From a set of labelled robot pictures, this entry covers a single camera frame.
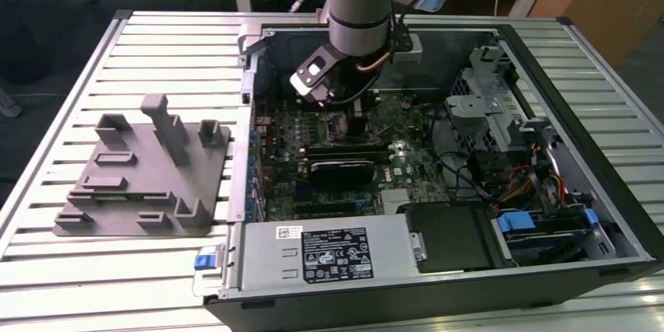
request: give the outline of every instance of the warning label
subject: warning label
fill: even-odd
[[[309,284],[373,278],[366,229],[302,232],[301,262]]]

